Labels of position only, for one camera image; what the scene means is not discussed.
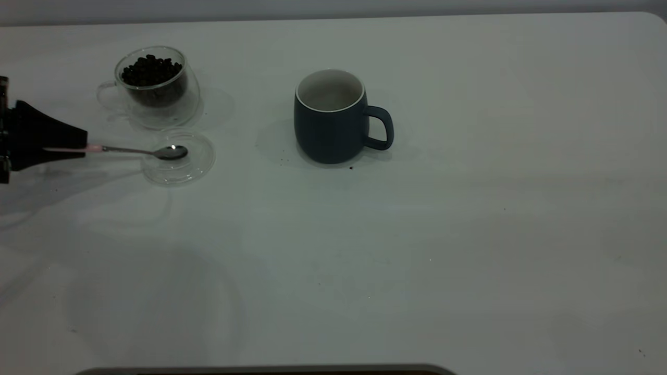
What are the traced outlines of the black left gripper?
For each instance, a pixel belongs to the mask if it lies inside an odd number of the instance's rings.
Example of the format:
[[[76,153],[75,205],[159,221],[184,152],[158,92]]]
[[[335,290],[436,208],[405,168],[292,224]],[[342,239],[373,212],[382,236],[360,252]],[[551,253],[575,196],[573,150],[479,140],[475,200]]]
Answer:
[[[81,152],[16,151],[9,159],[9,79],[1,76],[1,184],[8,184],[11,171],[60,160],[85,158]],[[43,114],[25,101],[16,101],[10,111],[10,146],[17,150],[43,148],[83,149],[88,132]]]

